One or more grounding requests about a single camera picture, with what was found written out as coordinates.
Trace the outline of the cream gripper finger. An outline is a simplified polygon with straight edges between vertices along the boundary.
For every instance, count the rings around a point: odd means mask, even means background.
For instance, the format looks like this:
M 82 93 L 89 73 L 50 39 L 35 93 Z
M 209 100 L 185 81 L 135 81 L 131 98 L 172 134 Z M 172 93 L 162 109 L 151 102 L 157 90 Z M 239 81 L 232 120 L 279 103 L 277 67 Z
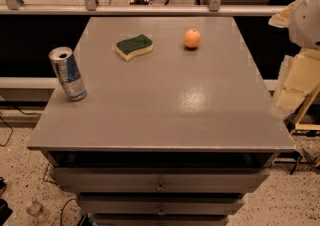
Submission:
M 287 28 L 293 7 L 294 3 L 287 5 L 284 9 L 273 15 L 269 19 L 268 24 L 276 28 Z
M 302 49 L 294 57 L 286 55 L 278 74 L 272 113 L 288 117 L 320 83 L 320 51 Z

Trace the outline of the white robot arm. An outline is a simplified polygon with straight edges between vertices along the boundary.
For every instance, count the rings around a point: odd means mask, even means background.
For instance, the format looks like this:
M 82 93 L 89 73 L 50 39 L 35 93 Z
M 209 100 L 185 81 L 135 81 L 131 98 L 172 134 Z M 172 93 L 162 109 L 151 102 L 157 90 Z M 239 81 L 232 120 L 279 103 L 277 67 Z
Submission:
M 301 48 L 294 57 L 284 57 L 278 74 L 272 113 L 284 119 L 320 83 L 320 0 L 295 0 L 268 24 L 287 28 L 290 41 Z

